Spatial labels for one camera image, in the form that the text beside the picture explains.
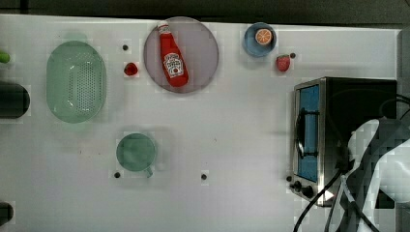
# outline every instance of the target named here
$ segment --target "ketchup bottle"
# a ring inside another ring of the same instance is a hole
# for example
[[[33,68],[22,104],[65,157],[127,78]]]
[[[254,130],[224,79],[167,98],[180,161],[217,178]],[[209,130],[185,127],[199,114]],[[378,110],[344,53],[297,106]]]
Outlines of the ketchup bottle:
[[[181,51],[174,41],[167,21],[158,23],[160,31],[162,68],[166,79],[173,87],[187,84],[189,76]]]

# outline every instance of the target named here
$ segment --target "tabletop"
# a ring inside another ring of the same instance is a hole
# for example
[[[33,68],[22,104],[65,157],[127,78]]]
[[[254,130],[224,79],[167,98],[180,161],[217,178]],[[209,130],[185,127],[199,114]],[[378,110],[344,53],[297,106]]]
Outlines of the tabletop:
[[[24,116],[0,120],[0,200],[15,208],[0,231],[292,231],[308,204],[285,181],[294,86],[323,76],[396,79],[397,30],[272,25],[275,49],[254,58],[242,48],[250,24],[204,23],[220,50],[214,79],[171,93],[144,70],[156,24],[0,15],[0,49],[12,55],[0,78],[31,98]],[[70,32],[87,36],[107,72],[105,105],[81,124],[58,120],[45,97],[47,59]],[[291,52],[290,70],[277,72],[276,57]],[[124,77],[128,62],[139,77]],[[132,132],[157,142],[149,179],[116,160],[116,145]],[[313,207],[303,231],[323,230],[328,213]]]

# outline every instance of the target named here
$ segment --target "small bowl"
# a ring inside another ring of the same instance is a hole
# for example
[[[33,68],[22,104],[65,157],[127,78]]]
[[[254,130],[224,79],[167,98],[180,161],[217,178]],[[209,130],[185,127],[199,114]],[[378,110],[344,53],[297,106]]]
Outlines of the small bowl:
[[[273,38],[270,43],[262,45],[257,42],[255,35],[259,29],[268,29],[272,32]],[[262,57],[269,54],[269,52],[271,52],[275,48],[276,43],[277,34],[275,33],[274,29],[264,22],[257,22],[251,25],[245,33],[243,46],[245,51],[249,55]]]

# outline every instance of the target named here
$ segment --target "orange fruit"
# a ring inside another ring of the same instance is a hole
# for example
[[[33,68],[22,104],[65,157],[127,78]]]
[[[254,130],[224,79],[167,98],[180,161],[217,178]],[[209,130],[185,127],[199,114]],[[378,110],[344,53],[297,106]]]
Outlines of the orange fruit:
[[[261,45],[266,45],[272,40],[272,32],[269,29],[259,29],[256,32],[256,41]]]

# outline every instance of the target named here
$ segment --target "green colander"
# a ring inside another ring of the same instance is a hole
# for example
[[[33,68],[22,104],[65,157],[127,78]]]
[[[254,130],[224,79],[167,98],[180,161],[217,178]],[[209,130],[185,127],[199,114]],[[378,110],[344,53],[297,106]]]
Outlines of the green colander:
[[[94,117],[105,102],[105,86],[103,59],[87,43],[63,43],[48,58],[47,104],[64,122],[81,123]]]

